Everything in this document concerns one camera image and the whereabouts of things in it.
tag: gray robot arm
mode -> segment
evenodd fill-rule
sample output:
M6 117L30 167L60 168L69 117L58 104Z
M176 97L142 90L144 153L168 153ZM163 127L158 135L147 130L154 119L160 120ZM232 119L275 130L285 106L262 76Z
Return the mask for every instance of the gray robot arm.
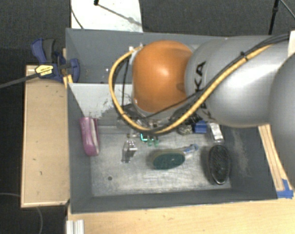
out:
M200 90L241 51L266 37L215 40L194 51L185 74L187 95ZM295 54L288 42L271 46L227 77L197 113L231 127L271 124L280 160L295 188Z

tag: gray container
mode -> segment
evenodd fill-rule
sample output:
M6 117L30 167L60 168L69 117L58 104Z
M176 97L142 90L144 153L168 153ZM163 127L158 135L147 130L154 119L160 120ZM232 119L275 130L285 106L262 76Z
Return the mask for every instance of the gray container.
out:
M130 164L121 163L121 149L130 128L117 120L104 77L106 69L129 44L136 46L156 39L175 39L199 45L213 37L170 34L138 34L111 31L66 31L67 58L78 58L82 83L68 89L68 127L70 152L70 191L73 213L122 211L155 207L237 202L276 198L257 128L222 127L224 145L230 152L232 169L224 185L217 186L207 173L207 155L213 145L208 135L160 138L158 148L136 139L138 151ZM79 118L99 118L100 154L84 153ZM200 149L180 167L155 171L149 154L155 149L180 148L198 144Z

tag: white paper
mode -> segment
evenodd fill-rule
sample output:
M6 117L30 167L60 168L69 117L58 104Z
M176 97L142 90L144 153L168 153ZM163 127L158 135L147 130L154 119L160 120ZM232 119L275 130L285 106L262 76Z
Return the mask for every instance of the white paper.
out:
M72 0L72 9L85 29L143 32L138 0ZM71 14L71 27L80 29Z

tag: yellow cable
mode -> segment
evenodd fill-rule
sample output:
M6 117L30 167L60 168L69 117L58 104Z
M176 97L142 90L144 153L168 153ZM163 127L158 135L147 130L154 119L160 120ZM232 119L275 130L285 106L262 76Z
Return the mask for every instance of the yellow cable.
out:
M253 57L259 55L261 52L263 52L264 50L266 50L267 48L269 48L271 46L270 45L266 45L262 48L259 48L253 52L251 52L250 54L248 54L246 56L246 58L242 58L240 59L238 62L236 62L234 65L232 65L231 67L229 67L222 75L220 75L208 88L207 90L202 94L202 96L191 106L191 108L185 113L183 114L178 120L176 120L174 123L172 123L171 125L169 125L168 127L159 130L157 132L155 132L155 134L162 134L165 133L167 131L172 130L173 128L177 127L178 125L180 125L183 121L185 121L188 117L190 117L199 107L200 105L210 96L210 94L220 85L220 83L227 78L227 76L229 76L232 72L234 72L236 69L238 69L240 66L242 66L243 64L245 64L247 62L247 59L252 59ZM122 107L119 105L117 98L115 96L115 92L113 89L113 75L115 73L115 70L117 69L118 65L125 60L127 57L129 57L134 51L141 49L142 47L137 47L131 51L129 51L128 53L124 54L122 57L120 57L112 66L112 69L110 71L109 77L108 77L108 85L109 85L109 90L112 96L112 100L118 110L118 112L121 114L121 116L133 127L136 127L137 129L140 129L142 131L150 131L152 130L152 128L146 128L143 127L137 123L135 123L134 121L131 120L131 118L129 116L126 115L126 113L123 111Z

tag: blue clip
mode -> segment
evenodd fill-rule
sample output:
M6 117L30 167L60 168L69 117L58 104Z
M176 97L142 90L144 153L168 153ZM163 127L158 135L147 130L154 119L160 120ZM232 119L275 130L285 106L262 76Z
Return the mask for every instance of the blue clip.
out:
M284 190L277 193L278 198L290 198L292 199L294 197L294 191L289 189L289 185L286 179L283 179L283 184L284 184Z
M49 64L53 66L53 70L49 72L49 74L39 76L39 78L52 79L62 83L64 75L61 73L60 69L62 68L62 65L66 64L66 59L61 53L56 51L53 52L53 45L54 40L49 39L47 42L44 42L42 38L39 38L31 44L31 51L33 55L38 59L40 65ZM57 60L57 63L52 62L51 56L53 54ZM68 73L72 75L73 82L77 82L80 75L79 62L76 58L73 58L70 60L70 65L71 67L69 69L71 69L71 71Z

